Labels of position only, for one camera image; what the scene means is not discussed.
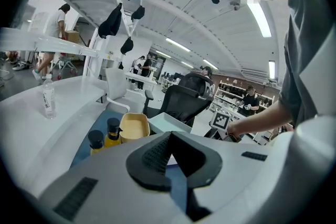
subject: ceiling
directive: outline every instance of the ceiling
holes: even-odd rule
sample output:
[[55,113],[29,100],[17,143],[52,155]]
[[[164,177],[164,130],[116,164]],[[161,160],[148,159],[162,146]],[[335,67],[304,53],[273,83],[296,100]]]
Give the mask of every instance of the ceiling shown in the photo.
[[[264,79],[250,77],[246,73],[252,70],[261,77],[267,76],[268,61],[274,60],[279,83],[283,79],[285,64],[282,40],[288,27],[289,14],[286,1],[260,3],[272,34],[269,38],[261,35],[247,5],[234,11],[229,8],[228,0],[220,0],[217,5],[211,0],[65,1],[95,26],[108,17],[119,1],[123,2],[126,12],[135,11],[141,3],[145,7],[145,16],[137,23],[135,34],[152,40],[154,49],[172,56],[176,61],[199,67],[205,64],[203,59],[207,59],[219,69],[218,73],[262,82]],[[126,28],[122,25],[120,31],[126,33]],[[191,51],[186,52],[171,45],[165,41],[166,37]]]

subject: black office chair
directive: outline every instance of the black office chair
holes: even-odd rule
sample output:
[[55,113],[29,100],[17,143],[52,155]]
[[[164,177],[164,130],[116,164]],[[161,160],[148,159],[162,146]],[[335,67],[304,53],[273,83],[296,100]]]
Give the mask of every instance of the black office chair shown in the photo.
[[167,89],[160,109],[148,107],[149,101],[154,100],[149,90],[145,91],[145,96],[146,103],[143,113],[147,118],[153,118],[164,112],[189,126],[191,125],[190,127],[192,127],[193,118],[214,100],[212,97],[202,97],[197,91],[180,85],[172,85]]
[[210,78],[193,72],[185,75],[179,82],[179,86],[194,90],[200,96],[209,96],[210,87],[213,84],[214,82]]

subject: fluorescent light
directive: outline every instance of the fluorescent light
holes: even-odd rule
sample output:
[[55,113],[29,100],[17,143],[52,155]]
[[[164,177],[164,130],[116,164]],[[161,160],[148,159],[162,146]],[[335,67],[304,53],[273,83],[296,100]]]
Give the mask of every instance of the fluorescent light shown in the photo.
[[203,61],[205,61],[209,66],[211,66],[213,69],[218,69],[217,67],[215,67],[212,63],[210,63],[209,61],[203,59]]
[[185,62],[181,62],[182,64],[184,64],[184,65],[186,65],[186,66],[188,66],[188,67],[190,67],[190,68],[194,68],[194,67],[192,67],[191,65],[188,65],[187,63],[185,63]]
[[163,56],[166,56],[166,57],[168,57],[168,58],[172,58],[171,56],[169,56],[169,55],[167,55],[167,54],[164,54],[163,52],[160,52],[160,51],[156,51],[157,53],[159,53],[159,54],[161,54],[161,55],[163,55]]
[[268,67],[269,67],[269,78],[275,79],[275,62],[268,61]]
[[189,52],[189,51],[190,51],[190,50],[189,50],[189,49],[187,49],[186,47],[182,46],[181,44],[178,44],[177,42],[175,42],[175,41],[171,40],[170,38],[166,38],[166,41],[168,41],[169,43],[171,43],[171,44],[174,44],[174,45],[176,45],[176,46],[180,47],[181,49],[184,49],[184,50],[186,50],[187,52]]
[[252,11],[261,31],[263,37],[271,37],[271,31],[269,30],[269,26],[264,14],[263,9],[261,8],[259,2],[258,3],[247,3],[248,7]]

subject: black shirt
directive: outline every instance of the black shirt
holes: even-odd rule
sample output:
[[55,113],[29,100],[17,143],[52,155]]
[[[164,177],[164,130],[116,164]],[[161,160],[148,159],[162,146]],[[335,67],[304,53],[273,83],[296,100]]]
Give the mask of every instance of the black shirt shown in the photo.
[[256,113],[255,110],[246,110],[244,108],[244,106],[246,105],[251,105],[251,106],[259,106],[259,97],[255,98],[255,94],[253,94],[252,96],[250,96],[249,94],[246,95],[244,98],[243,98],[243,101],[244,101],[244,105],[243,105],[243,110],[242,110],[242,113],[246,116],[251,116],[253,115],[254,113]]
[[[152,66],[152,61],[151,59],[147,59],[145,63],[143,64],[144,67],[150,67]],[[141,76],[147,77],[149,74],[149,69],[142,69]]]

